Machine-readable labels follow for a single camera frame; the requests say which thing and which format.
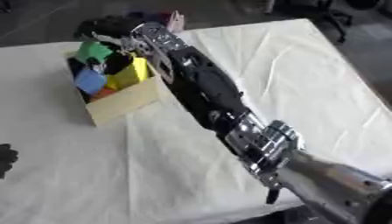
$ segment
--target floor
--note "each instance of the floor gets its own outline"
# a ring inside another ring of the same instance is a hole
[[[12,12],[0,13],[0,46],[72,41],[80,21],[129,11],[179,10],[186,15],[189,29],[287,18],[261,15],[252,6],[257,1],[260,0],[11,0]],[[338,49],[368,83],[392,102],[392,89],[389,90],[392,83],[392,20],[377,10],[357,11],[343,3],[336,3],[336,7],[355,17],[347,42],[337,45]],[[320,29],[335,42],[334,29],[330,26]],[[276,218],[247,220],[241,224],[277,223]]]

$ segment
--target chrome metal part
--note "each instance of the chrome metal part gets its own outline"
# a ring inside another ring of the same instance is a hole
[[[148,46],[136,45],[136,50],[150,59],[150,63],[168,83],[173,83],[172,63],[167,53],[187,47],[186,43],[158,23],[140,24],[132,31],[132,36]]]

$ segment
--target table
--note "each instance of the table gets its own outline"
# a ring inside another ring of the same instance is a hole
[[[322,158],[392,171],[390,112],[309,21],[181,36],[247,90],[264,123],[285,120]],[[160,101],[95,128],[64,61],[78,45],[0,49],[0,143],[20,152],[0,181],[1,222],[222,223],[298,205],[289,192],[264,205],[266,189],[161,82]]]

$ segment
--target yellow block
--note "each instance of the yellow block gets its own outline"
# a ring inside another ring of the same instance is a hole
[[[147,60],[145,58],[134,58],[131,65],[125,67],[121,72],[112,75],[112,77],[118,89],[127,88],[140,81],[145,81],[149,77]]]

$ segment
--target white paper sheet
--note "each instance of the white paper sheet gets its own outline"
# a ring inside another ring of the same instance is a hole
[[[390,112],[307,20],[181,37],[229,74],[265,123],[280,119],[301,132],[308,151],[392,172]],[[226,223],[298,203],[284,192],[265,205],[267,189],[158,86],[161,101],[128,116],[131,223]]]

